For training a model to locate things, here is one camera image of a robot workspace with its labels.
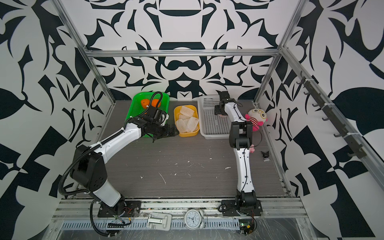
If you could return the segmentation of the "orange toy fruit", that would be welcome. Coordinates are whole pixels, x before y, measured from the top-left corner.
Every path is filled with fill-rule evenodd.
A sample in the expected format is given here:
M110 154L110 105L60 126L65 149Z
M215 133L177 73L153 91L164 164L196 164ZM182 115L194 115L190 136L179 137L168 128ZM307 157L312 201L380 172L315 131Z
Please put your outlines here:
M147 109L150 105L151 105L151 102L149 99L141 100L141 106L143 109Z

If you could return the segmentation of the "netted orange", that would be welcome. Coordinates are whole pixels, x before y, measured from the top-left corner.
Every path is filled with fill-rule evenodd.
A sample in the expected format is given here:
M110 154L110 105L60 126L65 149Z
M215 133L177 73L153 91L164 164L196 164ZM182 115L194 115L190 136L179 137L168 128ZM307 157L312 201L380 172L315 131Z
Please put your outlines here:
M161 107L161 100L159 99L153 99L151 102L151 106L155 108L160 108Z

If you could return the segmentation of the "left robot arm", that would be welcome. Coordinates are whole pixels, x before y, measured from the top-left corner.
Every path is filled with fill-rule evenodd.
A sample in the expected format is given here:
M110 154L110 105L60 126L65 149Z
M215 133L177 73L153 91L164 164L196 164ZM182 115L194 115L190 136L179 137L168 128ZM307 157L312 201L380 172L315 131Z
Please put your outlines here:
M142 114L125 120L123 127L108 138L86 147L80 146L74 156L69 176L98 202L110 208L122 203L123 196L108 180L106 163L130 143L149 136L153 141L175 137L179 131L166 123L169 115L158 108L149 107Z

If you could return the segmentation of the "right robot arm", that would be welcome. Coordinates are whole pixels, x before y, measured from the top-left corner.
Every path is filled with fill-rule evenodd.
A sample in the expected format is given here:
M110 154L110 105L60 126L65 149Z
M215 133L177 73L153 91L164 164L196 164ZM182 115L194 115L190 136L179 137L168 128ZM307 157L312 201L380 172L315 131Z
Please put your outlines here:
M219 92L219 103L215 106L215 115L228 117L231 121L229 144L233 149L237 163L237 211L243 215L255 209L258 204L254 182L251 175L250 153L253 143L253 124L249 114L243 115L241 106L230 97L229 92Z

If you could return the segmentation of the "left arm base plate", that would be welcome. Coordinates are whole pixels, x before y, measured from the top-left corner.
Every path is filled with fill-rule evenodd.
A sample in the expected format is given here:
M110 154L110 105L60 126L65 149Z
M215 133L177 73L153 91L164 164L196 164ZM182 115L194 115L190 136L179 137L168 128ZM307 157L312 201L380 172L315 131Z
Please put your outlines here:
M122 218L134 217L141 211L141 201L119 201L114 207L109 207L101 202L98 217L112 218L116 215Z

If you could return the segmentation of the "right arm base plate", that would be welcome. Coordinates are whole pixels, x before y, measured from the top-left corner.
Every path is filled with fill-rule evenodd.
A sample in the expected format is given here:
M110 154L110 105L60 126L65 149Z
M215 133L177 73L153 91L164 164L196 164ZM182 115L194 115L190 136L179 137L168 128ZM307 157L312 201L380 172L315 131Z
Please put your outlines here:
M240 207L236 200L222 200L218 207L218 211L224 217L249 216L260 217L263 212L261 202L257 200L257 204L251 207Z

